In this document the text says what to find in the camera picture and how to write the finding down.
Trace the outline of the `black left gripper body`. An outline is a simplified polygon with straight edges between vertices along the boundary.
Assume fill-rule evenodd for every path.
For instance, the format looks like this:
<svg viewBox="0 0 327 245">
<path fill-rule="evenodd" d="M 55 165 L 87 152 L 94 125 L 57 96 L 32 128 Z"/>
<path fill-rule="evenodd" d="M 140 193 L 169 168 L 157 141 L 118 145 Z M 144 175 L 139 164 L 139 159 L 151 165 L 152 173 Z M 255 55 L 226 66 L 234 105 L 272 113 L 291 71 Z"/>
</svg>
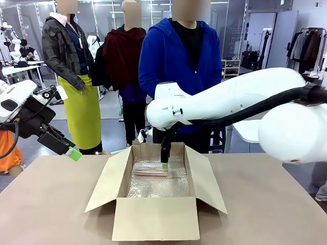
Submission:
<svg viewBox="0 0 327 245">
<path fill-rule="evenodd" d="M 56 113 L 30 96 L 17 114 L 19 121 L 19 136 L 29 138 L 32 135 L 41 136 L 44 133 L 42 125 L 48 125 Z"/>
</svg>

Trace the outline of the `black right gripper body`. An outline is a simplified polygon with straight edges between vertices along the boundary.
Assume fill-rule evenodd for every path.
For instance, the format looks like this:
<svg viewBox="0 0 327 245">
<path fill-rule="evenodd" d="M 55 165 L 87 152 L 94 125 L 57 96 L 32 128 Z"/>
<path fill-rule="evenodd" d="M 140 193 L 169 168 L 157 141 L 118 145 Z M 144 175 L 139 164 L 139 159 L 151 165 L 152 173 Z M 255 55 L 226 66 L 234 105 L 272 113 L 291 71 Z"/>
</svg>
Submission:
<svg viewBox="0 0 327 245">
<path fill-rule="evenodd" d="M 179 130 L 179 124 L 174 124 L 170 129 L 164 131 L 164 138 L 161 142 L 161 149 L 168 150 L 171 148 L 171 143 L 175 138 L 176 132 Z"/>
</svg>

